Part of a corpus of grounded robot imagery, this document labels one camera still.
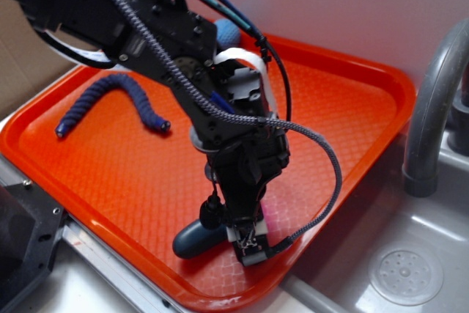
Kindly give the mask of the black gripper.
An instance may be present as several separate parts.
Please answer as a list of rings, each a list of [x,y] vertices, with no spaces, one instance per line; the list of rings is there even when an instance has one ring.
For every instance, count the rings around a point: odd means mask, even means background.
[[[268,228],[260,202],[267,184],[287,167],[289,156],[287,136],[280,128],[241,136],[207,153],[206,171],[223,196],[214,191],[202,204],[199,218],[207,229],[228,227],[227,240],[243,266],[268,259]]]

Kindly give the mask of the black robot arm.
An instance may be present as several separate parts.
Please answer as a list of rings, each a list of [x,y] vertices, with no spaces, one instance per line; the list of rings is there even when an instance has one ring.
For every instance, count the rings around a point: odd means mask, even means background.
[[[245,266],[291,246],[267,239],[261,201],[289,163],[287,130],[263,68],[230,56],[214,23],[185,0],[15,0],[53,49],[82,64],[117,65],[167,86],[191,121],[191,141],[207,156],[213,192],[199,219],[174,239],[194,258],[229,241]]]

